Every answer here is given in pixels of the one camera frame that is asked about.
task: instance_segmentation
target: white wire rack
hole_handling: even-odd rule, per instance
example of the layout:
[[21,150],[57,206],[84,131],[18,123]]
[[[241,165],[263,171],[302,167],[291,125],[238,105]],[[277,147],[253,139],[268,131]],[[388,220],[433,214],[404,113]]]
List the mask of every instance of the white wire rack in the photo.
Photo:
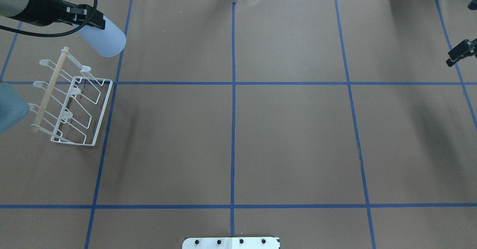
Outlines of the white wire rack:
[[[63,70],[65,59],[69,59],[73,62],[73,64],[78,67],[82,76],[72,76]],[[61,50],[58,63],[54,63],[50,60],[40,60],[40,65],[53,70],[53,74],[50,82],[35,81],[33,83],[34,87],[42,89],[45,91],[45,94],[40,105],[29,104],[30,110],[36,113],[34,123],[31,125],[31,130],[33,132],[40,130],[51,135],[52,142],[94,146],[113,82],[110,79],[94,77],[91,74],[91,67],[80,64],[80,62],[70,54],[68,47],[64,47],[64,49]],[[65,87],[69,84],[67,91],[57,86],[59,84],[57,83],[59,77],[66,81],[63,82]],[[79,88],[79,84],[84,84],[85,87],[88,87],[88,94],[85,94]],[[51,105],[49,105],[50,99],[54,100]],[[72,103],[75,103],[77,110],[71,110]],[[101,105],[100,114],[99,118],[96,119],[87,107],[92,107],[97,110],[99,105]],[[47,110],[47,107],[50,108],[50,106],[53,106],[56,112],[59,110],[58,115],[54,115],[56,114],[55,111]],[[41,126],[42,122],[46,123],[45,127]],[[67,135],[61,130],[65,128],[68,129]],[[75,136],[75,139],[72,140],[68,136]]]

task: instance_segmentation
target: wooden dowel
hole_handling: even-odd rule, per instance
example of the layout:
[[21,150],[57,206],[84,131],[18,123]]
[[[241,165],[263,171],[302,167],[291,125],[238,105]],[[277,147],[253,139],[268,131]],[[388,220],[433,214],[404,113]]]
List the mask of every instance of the wooden dowel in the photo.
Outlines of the wooden dowel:
[[61,68],[63,68],[63,63],[66,59],[66,56],[68,55],[67,52],[69,52],[70,48],[64,47],[63,51],[61,51],[60,58],[58,59],[58,62],[56,64],[55,70],[53,71],[53,74],[51,75],[50,82],[48,83],[48,87],[46,88],[45,95],[43,96],[43,100],[41,100],[41,105],[40,108],[38,109],[38,114],[36,114],[36,118],[34,121],[34,125],[31,127],[32,132],[38,132],[38,126],[41,124],[41,120],[43,119],[43,116],[45,115],[46,111],[46,106],[48,106],[48,103],[50,101],[51,94],[53,93],[53,89],[56,84],[56,80],[58,79],[58,76],[60,75]]

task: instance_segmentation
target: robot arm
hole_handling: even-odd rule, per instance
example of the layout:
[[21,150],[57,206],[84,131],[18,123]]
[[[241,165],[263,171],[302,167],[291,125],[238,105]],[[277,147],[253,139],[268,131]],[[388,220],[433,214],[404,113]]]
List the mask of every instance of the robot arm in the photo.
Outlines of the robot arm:
[[92,6],[63,0],[0,0],[0,15],[37,26],[54,22],[81,25],[92,13],[87,25],[104,30],[103,13]]

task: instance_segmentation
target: white plastic cup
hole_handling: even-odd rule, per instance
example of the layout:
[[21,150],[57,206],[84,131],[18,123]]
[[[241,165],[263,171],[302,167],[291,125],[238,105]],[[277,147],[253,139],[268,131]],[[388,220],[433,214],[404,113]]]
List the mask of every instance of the white plastic cup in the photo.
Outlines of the white plastic cup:
[[104,30],[86,25],[78,33],[99,55],[113,57],[124,49],[126,35],[106,16],[103,18],[106,21]]

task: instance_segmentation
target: black clamp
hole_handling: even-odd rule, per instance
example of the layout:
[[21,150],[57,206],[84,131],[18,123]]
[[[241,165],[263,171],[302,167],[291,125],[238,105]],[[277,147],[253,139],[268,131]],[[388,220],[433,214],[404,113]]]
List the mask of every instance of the black clamp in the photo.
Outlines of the black clamp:
[[449,59],[446,60],[446,64],[451,67],[460,60],[469,56],[477,57],[477,38],[475,40],[463,40],[459,45],[455,46],[448,52]]
[[65,10],[61,13],[60,18],[57,20],[58,22],[67,23],[69,25],[81,25],[88,18],[89,14],[92,13],[88,25],[104,30],[106,21],[101,11],[95,10],[93,12],[92,6],[87,4],[76,5],[66,1],[63,2],[65,4]]

